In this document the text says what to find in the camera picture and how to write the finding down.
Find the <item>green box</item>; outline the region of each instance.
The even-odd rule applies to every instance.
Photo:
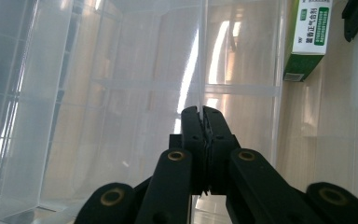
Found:
[[[304,81],[326,53],[332,0],[294,0],[283,80]]]

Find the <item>transparent plastic box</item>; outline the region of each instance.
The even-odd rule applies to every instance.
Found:
[[[338,2],[330,34],[341,36],[345,1]],[[191,105],[222,111],[241,146],[261,152],[297,188],[321,179],[358,188],[349,175],[358,161],[329,163],[340,152],[328,154],[337,145],[324,138],[332,109],[322,96],[335,81],[318,74],[343,72],[325,70],[341,51],[330,49],[310,82],[285,84],[282,95],[286,4],[0,0],[0,223],[72,223],[98,187],[138,185],[153,174]],[[351,46],[342,57],[356,68],[358,38]],[[304,101],[294,104],[289,91]],[[356,92],[343,99],[356,105]],[[290,118],[299,122],[287,120],[297,110]],[[351,120],[358,124],[358,114]],[[287,145],[295,137],[296,146],[310,147]],[[350,137],[358,143],[358,131]],[[312,151],[303,142],[312,139],[319,139],[318,157],[300,151]],[[315,161],[304,163],[308,157]],[[349,170],[336,178],[331,167]],[[193,208],[194,223],[230,223],[224,197],[194,197]]]

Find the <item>green label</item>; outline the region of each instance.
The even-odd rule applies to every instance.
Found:
[[[304,21],[307,18],[307,9],[302,9],[301,10],[301,16],[300,16],[300,20]]]
[[[319,7],[318,22],[316,24],[315,45],[324,46],[327,31],[328,12],[328,7]]]

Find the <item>black metal link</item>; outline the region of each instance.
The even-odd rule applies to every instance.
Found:
[[[97,189],[80,210],[75,224],[128,224],[136,217],[132,187],[113,183]]]
[[[358,0],[349,0],[342,11],[344,19],[344,36],[351,42],[358,33]]]
[[[208,106],[203,107],[204,131],[207,141],[207,175],[209,191],[212,194],[227,193],[229,155],[235,148],[241,147],[231,133],[223,114]]]
[[[193,155],[193,194],[201,195],[207,190],[204,132],[196,106],[182,111],[182,149]]]
[[[332,224],[358,224],[358,199],[347,190],[329,183],[316,183],[307,188],[310,205]]]
[[[136,186],[133,190],[135,192],[135,201],[137,207],[141,207],[144,197],[146,195],[147,188],[149,187],[152,177],[147,178],[144,182]]]
[[[260,153],[232,151],[229,171],[257,223],[323,223]]]
[[[168,148],[179,147],[182,148],[182,135],[170,134],[170,143]]]
[[[228,186],[226,208],[233,224],[255,223],[251,210],[234,184]]]
[[[191,164],[191,153],[181,148],[172,148],[161,154],[135,223],[189,222]]]

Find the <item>stacked plastic container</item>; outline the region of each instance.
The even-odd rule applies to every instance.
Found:
[[[327,52],[304,83],[283,84],[277,169],[305,190],[329,182],[358,197],[358,34],[344,38],[333,2]]]
[[[138,185],[191,105],[221,110],[242,147],[309,184],[278,145],[285,12],[286,0],[0,0],[0,223],[71,223],[101,185]],[[193,207],[194,223],[230,222],[222,197]]]

